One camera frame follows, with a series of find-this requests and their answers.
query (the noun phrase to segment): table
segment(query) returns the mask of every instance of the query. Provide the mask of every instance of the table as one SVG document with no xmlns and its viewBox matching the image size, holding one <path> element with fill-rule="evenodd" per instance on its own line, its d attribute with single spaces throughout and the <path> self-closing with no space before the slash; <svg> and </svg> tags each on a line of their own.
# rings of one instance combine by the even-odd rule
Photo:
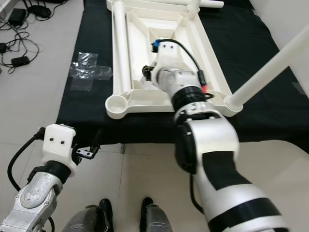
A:
<svg viewBox="0 0 309 232">
<path fill-rule="evenodd" d="M 199 13 L 232 92 L 278 52 L 268 28 L 250 6 L 236 3 L 225 1 L 223 9 L 204 8 Z M 112 18 L 105 1 L 85 3 L 72 61 L 79 51 L 97 53 L 98 65 L 112 67 Z M 174 142 L 173 113 L 129 114 L 113 120 L 104 106 L 112 94 L 112 77 L 94 80 L 89 92 L 71 91 L 71 81 L 68 77 L 57 123 L 75 127 L 80 146 L 91 145 L 98 130 L 103 130 L 101 144 Z M 285 70 L 229 118 L 241 142 L 285 140 L 309 151 L 304 142 L 309 134 L 309 100 L 293 83 L 298 81 L 292 71 Z"/>
</svg>

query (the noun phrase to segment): white pipe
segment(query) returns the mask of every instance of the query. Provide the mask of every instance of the white pipe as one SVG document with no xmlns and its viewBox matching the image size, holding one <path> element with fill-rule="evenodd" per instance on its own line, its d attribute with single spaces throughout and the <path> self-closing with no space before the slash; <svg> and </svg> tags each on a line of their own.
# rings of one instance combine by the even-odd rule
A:
<svg viewBox="0 0 309 232">
<path fill-rule="evenodd" d="M 121 90 L 123 93 L 132 89 L 130 66 L 129 66 L 129 53 L 127 46 L 126 35 L 126 9 L 122 1 L 117 1 L 113 5 L 113 13 L 116 27 L 116 39 L 119 59 L 119 70 L 121 78 Z"/>
<path fill-rule="evenodd" d="M 143 1 L 152 1 L 166 4 L 175 4 L 186 6 L 192 2 L 192 0 L 143 0 Z M 200 7 L 210 7 L 210 8 L 222 8 L 224 6 L 223 1 L 213 1 L 213 0 L 201 0 Z"/>
<path fill-rule="evenodd" d="M 8 13 L 15 7 L 19 0 L 4 0 L 2 2 L 3 3 L 0 4 L 0 16 L 4 18 L 8 16 Z"/>
<path fill-rule="evenodd" d="M 309 48 L 309 25 L 306 26 L 305 29 L 292 39 L 232 96 L 226 97 L 226 104 L 232 110 L 241 109 L 244 103 L 289 67 L 289 65 L 304 53 L 307 48 Z"/>
<path fill-rule="evenodd" d="M 202 0 L 191 0 L 188 4 L 188 10 L 190 11 L 199 11 L 199 6 Z"/>
</svg>

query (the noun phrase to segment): black cable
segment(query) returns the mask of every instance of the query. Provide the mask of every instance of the black cable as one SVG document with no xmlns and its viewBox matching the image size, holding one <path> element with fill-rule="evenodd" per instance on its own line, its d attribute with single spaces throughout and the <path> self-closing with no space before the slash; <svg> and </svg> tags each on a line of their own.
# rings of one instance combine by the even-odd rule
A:
<svg viewBox="0 0 309 232">
<path fill-rule="evenodd" d="M 191 197 L 191 201 L 193 203 L 193 205 L 195 206 L 195 208 L 201 212 L 202 214 L 204 214 L 203 208 L 202 206 L 200 206 L 196 200 L 195 200 L 195 196 L 194 196 L 194 187 L 193 187 L 193 175 L 190 175 L 190 197 Z"/>
<path fill-rule="evenodd" d="M 13 185 L 13 187 L 17 190 L 20 191 L 21 188 L 20 186 L 16 183 L 16 181 L 14 180 L 13 174 L 12 174 L 12 169 L 14 166 L 14 163 L 16 162 L 16 160 L 18 159 L 18 157 L 26 150 L 27 147 L 29 147 L 31 145 L 31 143 L 33 143 L 35 140 L 42 138 L 42 136 L 44 136 L 45 133 L 45 129 L 40 128 L 40 130 L 38 131 L 38 133 L 36 133 L 35 135 L 32 136 L 32 138 L 30 138 L 17 152 L 16 154 L 13 156 L 13 158 L 11 159 L 9 166 L 8 166 L 8 177 L 9 180 L 11 182 L 11 184 Z M 52 217 L 48 218 L 51 228 L 52 228 L 52 232 L 55 232 L 55 223 L 54 220 L 52 219 Z"/>
<path fill-rule="evenodd" d="M 214 98 L 214 95 L 213 95 L 213 94 L 211 94 L 211 93 L 205 93 L 205 99 L 206 99 L 206 100 L 209 100 L 209 99 L 212 99 L 212 98 Z"/>
<path fill-rule="evenodd" d="M 59 7 L 59 6 L 62 6 L 62 5 L 64 5 L 64 4 L 66 4 L 67 2 L 68 2 L 68 0 L 65 0 L 63 3 L 61 3 L 61 4 L 57 5 L 57 6 L 55 6 L 55 7 L 53 8 L 53 13 L 52 13 L 48 18 L 39 19 L 39 18 L 37 17 L 37 15 L 36 15 L 36 16 L 35 16 L 36 20 L 38 20 L 38 21 L 46 21 L 46 20 L 50 19 L 51 17 L 54 16 L 54 14 L 55 14 L 55 9 L 56 9 L 57 7 Z"/>
<path fill-rule="evenodd" d="M 49 220 L 50 225 L 51 225 L 51 227 L 52 227 L 52 232 L 55 232 L 55 223 L 54 223 L 54 220 L 52 219 L 52 217 L 49 217 L 48 220 Z"/>
<path fill-rule="evenodd" d="M 13 185 L 13 187 L 17 190 L 20 191 L 21 188 L 20 186 L 16 183 L 16 181 L 14 180 L 13 174 L 12 174 L 12 168 L 14 163 L 16 162 L 16 160 L 18 159 L 18 157 L 21 155 L 21 153 L 24 152 L 24 150 L 31 145 L 31 143 L 33 143 L 36 140 L 36 136 L 34 135 L 31 139 L 29 139 L 17 152 L 16 154 L 13 156 L 13 158 L 11 159 L 9 166 L 8 166 L 8 177 L 9 180 L 11 182 L 11 184 Z"/>
<path fill-rule="evenodd" d="M 28 17 L 29 17 L 29 14 L 27 14 L 27 16 L 26 16 L 26 18 L 25 18 L 25 21 L 24 21 L 24 23 L 23 23 L 23 25 L 26 23 L 26 26 L 24 26 L 24 27 L 22 28 L 23 25 L 20 25 L 19 27 L 15 27 L 15 29 L 16 29 L 16 30 L 23 30 L 23 29 L 26 29 L 26 28 L 29 26 L 29 23 L 28 23 L 28 21 L 27 21 L 27 18 L 28 18 Z M 4 19 L 5 19 L 5 18 L 2 18 L 2 17 L 1 17 L 1 20 L 2 20 L 3 25 L 0 26 L 0 30 L 10 30 L 10 29 L 12 29 L 12 25 L 9 25 L 9 22 L 8 22 L 8 21 L 5 21 Z M 3 28 L 5 25 L 8 25 L 9 28 L 1 29 L 1 28 Z"/>
<path fill-rule="evenodd" d="M 31 63 L 31 62 L 39 55 L 39 53 L 40 53 L 40 48 L 39 48 L 39 46 L 38 46 L 35 42 L 33 42 L 32 40 L 27 39 L 27 38 L 30 36 L 30 34 L 29 34 L 28 32 L 26 32 L 26 31 L 18 32 L 18 31 L 17 31 L 17 30 L 18 30 L 17 28 L 15 28 L 15 27 L 14 27 L 13 25 L 11 25 L 9 22 L 5 21 L 1 16 L 0 16 L 0 19 L 1 19 L 5 24 L 7 24 L 8 26 L 10 26 L 10 28 L 13 29 L 13 30 L 16 32 L 16 34 L 15 34 L 15 36 L 14 36 L 14 39 L 6 43 L 6 45 L 9 47 L 9 50 L 8 50 L 9 52 L 19 52 L 19 51 L 20 51 L 20 45 L 22 44 L 23 47 L 25 48 L 25 52 L 24 52 L 23 55 L 22 55 L 22 57 L 24 57 L 24 56 L 27 54 L 27 52 L 28 52 L 28 49 L 27 49 L 27 47 L 26 47 L 24 41 L 29 41 L 29 42 L 31 42 L 33 45 L 36 46 L 37 52 L 36 52 L 36 54 L 34 55 L 34 57 L 33 57 L 32 59 L 29 60 L 29 63 Z M 18 42 L 18 49 L 17 49 L 17 50 L 12 50 L 11 47 L 14 46 L 14 45 L 16 44 L 16 42 Z M 9 68 L 8 74 L 12 74 L 12 73 L 15 71 L 15 67 L 14 67 L 11 63 L 10 63 L 10 64 L 9 64 L 9 63 L 5 63 L 4 60 L 3 60 L 3 57 L 4 57 L 3 54 L 1 54 L 1 62 L 0 62 L 0 65 Z"/>
<path fill-rule="evenodd" d="M 159 43 L 160 42 L 172 42 L 172 43 L 178 44 L 186 52 L 186 54 L 188 54 L 191 60 L 194 62 L 195 66 L 197 67 L 197 70 L 200 70 L 199 65 L 197 61 L 194 59 L 193 55 L 185 48 L 185 46 L 181 42 L 174 40 L 174 39 L 162 39 L 162 40 L 159 40 L 158 42 Z"/>
</svg>

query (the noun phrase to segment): white tray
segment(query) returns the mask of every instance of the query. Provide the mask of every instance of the white tray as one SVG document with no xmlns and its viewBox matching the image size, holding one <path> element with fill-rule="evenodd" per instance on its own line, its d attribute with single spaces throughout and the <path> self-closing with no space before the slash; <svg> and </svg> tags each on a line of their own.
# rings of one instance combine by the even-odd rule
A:
<svg viewBox="0 0 309 232">
<path fill-rule="evenodd" d="M 156 57 L 152 46 L 156 39 L 173 38 L 181 42 L 195 57 L 204 71 L 208 84 L 208 92 L 215 97 L 210 102 L 225 116 L 232 116 L 224 102 L 232 93 L 222 73 L 216 55 L 197 12 L 187 12 L 186 6 L 144 2 L 140 0 L 124 0 L 126 27 L 123 29 L 127 41 L 116 27 L 114 5 L 117 0 L 107 0 L 107 8 L 112 12 L 113 39 L 113 94 L 106 100 L 107 114 L 114 119 L 121 119 L 128 113 L 137 112 L 173 112 L 168 95 L 146 82 L 141 71 L 144 65 L 151 65 Z M 127 43 L 129 73 L 121 75 L 121 56 L 126 55 L 123 44 Z M 196 68 L 185 52 L 179 50 L 177 66 L 189 71 Z"/>
</svg>

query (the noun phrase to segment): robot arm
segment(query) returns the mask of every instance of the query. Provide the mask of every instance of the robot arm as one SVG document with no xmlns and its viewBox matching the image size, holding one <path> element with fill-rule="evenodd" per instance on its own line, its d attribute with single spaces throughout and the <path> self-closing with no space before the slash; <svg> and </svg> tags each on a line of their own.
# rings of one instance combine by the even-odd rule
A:
<svg viewBox="0 0 309 232">
<path fill-rule="evenodd" d="M 157 49 L 156 66 L 144 74 L 171 99 L 177 126 L 176 159 L 197 184 L 210 231 L 288 232 L 271 200 L 237 172 L 237 133 L 206 102 L 198 74 L 175 67 L 175 44 L 176 52 L 166 42 Z"/>
<path fill-rule="evenodd" d="M 13 209 L 0 225 L 4 232 L 41 232 L 54 212 L 57 196 L 69 176 L 76 173 L 80 158 L 72 157 L 75 130 L 61 125 L 46 128 L 43 143 L 44 166 L 35 168 L 29 183 L 19 190 Z"/>
</svg>

